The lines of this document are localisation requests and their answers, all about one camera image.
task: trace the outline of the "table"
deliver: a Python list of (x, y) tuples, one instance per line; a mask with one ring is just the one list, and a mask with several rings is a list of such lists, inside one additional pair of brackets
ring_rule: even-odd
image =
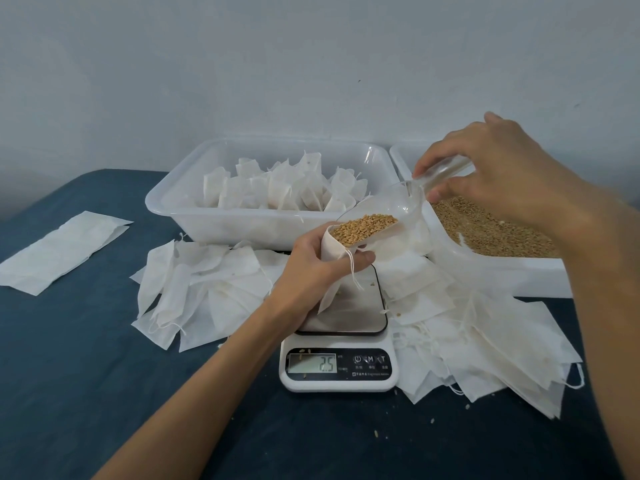
[[(87, 173), (0, 224), (1, 262), (83, 210), (134, 221), (37, 297), (0, 287), (2, 478), (89, 478), (217, 350), (178, 353), (176, 339), (164, 351), (130, 326), (138, 286), (129, 276), (180, 232), (145, 208), (164, 175)], [(584, 356), (572, 301), (544, 301)], [(620, 477), (589, 384), (566, 390), (562, 420), (509, 390), (467, 402), (443, 387), (415, 406), (397, 389), (293, 394), (275, 351), (203, 478)]]

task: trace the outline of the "scattered grain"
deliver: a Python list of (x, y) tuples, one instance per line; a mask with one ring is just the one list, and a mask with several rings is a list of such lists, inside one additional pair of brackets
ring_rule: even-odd
[(471, 250), (484, 256), (557, 258), (553, 242), (542, 233), (496, 219), (462, 197), (433, 204), (450, 238), (461, 237)]
[(329, 234), (346, 248), (350, 248), (357, 242), (372, 236), (398, 222), (393, 216), (386, 214), (372, 214), (340, 224), (332, 229)]

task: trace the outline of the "white plastic tray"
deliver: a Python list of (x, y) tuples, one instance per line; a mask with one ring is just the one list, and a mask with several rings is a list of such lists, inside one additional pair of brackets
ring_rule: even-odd
[[(413, 167), (431, 143), (398, 143), (391, 147), (391, 158), (404, 180), (411, 179)], [(433, 240), (430, 259), (468, 286), (487, 292), (507, 292), (512, 296), (572, 297), (561, 259), (482, 256), (455, 243), (428, 202), (422, 208), (422, 215)]]
[(244, 239), (276, 251), (290, 251), (300, 236), (316, 226), (340, 217), (341, 212), (311, 212), (260, 209), (208, 209), (194, 207), (189, 200), (202, 201), (203, 176), (219, 166), (236, 175), (238, 158), (255, 159), (263, 170), (287, 158), (300, 161), (302, 154), (322, 153), (325, 177), (336, 167), (353, 168), (368, 180), (367, 192), (398, 182), (386, 150), (368, 143), (235, 137), (206, 141), (148, 193), (147, 208), (172, 217), (197, 242), (236, 244)]

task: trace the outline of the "clear plastic scoop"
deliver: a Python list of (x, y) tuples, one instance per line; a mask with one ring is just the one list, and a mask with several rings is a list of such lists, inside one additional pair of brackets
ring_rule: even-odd
[(405, 229), (412, 228), (420, 217), (425, 195), (432, 188), (470, 165), (471, 160), (461, 155), (446, 158), (429, 168), (420, 178), (399, 182), (382, 189), (376, 195), (367, 197), (354, 208), (347, 210), (338, 218), (338, 221), (352, 221), (372, 214), (391, 215), (398, 220), (395, 224), (359, 242), (358, 247), (400, 234)]

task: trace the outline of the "hand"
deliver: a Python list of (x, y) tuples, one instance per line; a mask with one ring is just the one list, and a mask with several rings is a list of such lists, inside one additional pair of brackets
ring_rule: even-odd
[(588, 208), (593, 186), (551, 158), (516, 122), (492, 112), (485, 113), (484, 121), (452, 131), (420, 158), (414, 177), (458, 154), (476, 167), (471, 175), (452, 177), (438, 185), (427, 200), (434, 203), (459, 195), (496, 217), (548, 235), (571, 227)]
[[(334, 282), (351, 273), (349, 257), (336, 261), (320, 260), (320, 243), (330, 222), (300, 236), (295, 244), (280, 279), (276, 282), (265, 304), (278, 319), (286, 321), (284, 337), (295, 332), (309, 311), (320, 302)], [(375, 261), (372, 251), (357, 251), (353, 255), (355, 272), (362, 271)]]

